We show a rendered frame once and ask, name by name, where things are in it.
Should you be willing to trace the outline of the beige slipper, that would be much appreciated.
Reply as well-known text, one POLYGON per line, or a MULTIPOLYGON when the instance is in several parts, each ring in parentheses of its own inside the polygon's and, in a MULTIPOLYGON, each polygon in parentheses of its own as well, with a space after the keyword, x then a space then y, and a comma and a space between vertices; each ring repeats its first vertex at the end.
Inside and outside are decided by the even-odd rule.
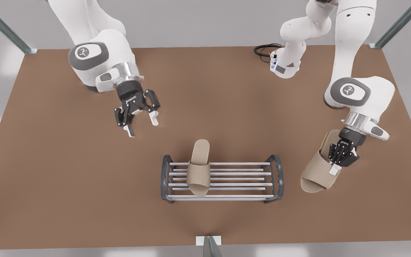
POLYGON ((195 142, 187 170, 187 185, 191 192, 204 197, 210 188, 210 143, 200 139, 195 142))
POLYGON ((336 181, 339 172, 336 175, 329 173, 332 168, 329 159, 329 148, 331 144, 338 142, 340 139, 339 133, 340 130, 331 130, 326 134, 321 148, 315 153, 304 169, 300 186, 305 192, 316 193, 328 190, 336 181))

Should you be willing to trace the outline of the silver frame post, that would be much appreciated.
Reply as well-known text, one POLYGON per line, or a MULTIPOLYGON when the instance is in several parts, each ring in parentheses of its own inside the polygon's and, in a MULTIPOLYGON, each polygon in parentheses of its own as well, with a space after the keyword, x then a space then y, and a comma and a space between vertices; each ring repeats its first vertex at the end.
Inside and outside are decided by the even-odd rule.
POLYGON ((223 257, 221 245, 222 236, 196 236, 196 246, 203 247, 203 257, 223 257))
POLYGON ((6 23, 0 18, 0 32, 9 39, 23 54, 37 54, 38 49, 29 47, 6 23))
POLYGON ((370 49, 383 49, 411 21, 411 6, 375 42, 369 43, 370 49))

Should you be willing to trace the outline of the grey metal shoe rack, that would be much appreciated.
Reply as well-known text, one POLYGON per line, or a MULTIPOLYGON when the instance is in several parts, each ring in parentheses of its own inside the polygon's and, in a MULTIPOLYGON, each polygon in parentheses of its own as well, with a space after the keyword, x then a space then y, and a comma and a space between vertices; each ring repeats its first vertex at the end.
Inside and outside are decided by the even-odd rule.
POLYGON ((161 198, 176 201, 263 201, 271 203, 284 195, 281 160, 271 155, 263 162, 213 162, 210 188, 205 196, 194 195, 187 185, 188 163, 165 155, 161 171, 161 198))

